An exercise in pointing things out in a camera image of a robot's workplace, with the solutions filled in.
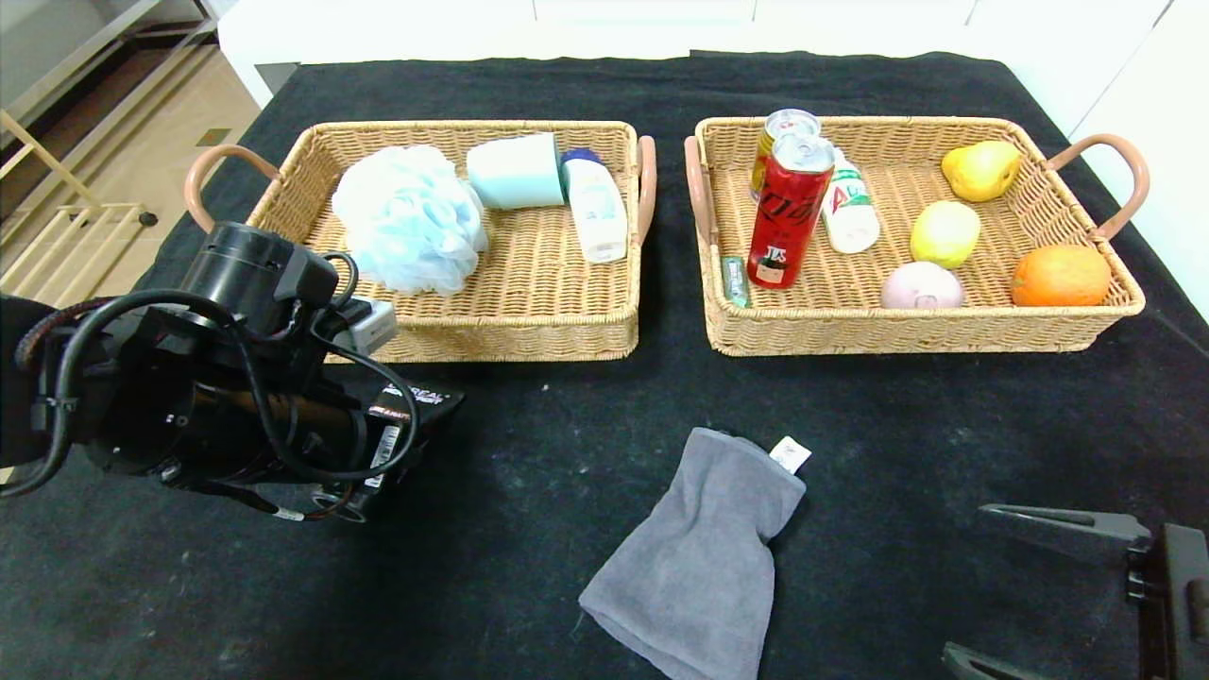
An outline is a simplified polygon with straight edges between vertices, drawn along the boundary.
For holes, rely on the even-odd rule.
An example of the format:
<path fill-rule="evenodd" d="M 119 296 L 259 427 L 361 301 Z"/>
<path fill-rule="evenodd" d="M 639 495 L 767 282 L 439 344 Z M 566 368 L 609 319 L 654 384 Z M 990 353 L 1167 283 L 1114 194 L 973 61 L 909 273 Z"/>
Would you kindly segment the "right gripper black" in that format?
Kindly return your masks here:
<path fill-rule="evenodd" d="M 1087 509 L 988 503 L 980 520 L 999 534 L 1091 565 L 1141 563 L 1141 679 L 1208 678 L 1205 534 L 1165 521 L 1153 534 L 1135 515 Z M 945 670 L 955 679 L 1045 679 L 1010 662 L 947 641 Z"/>

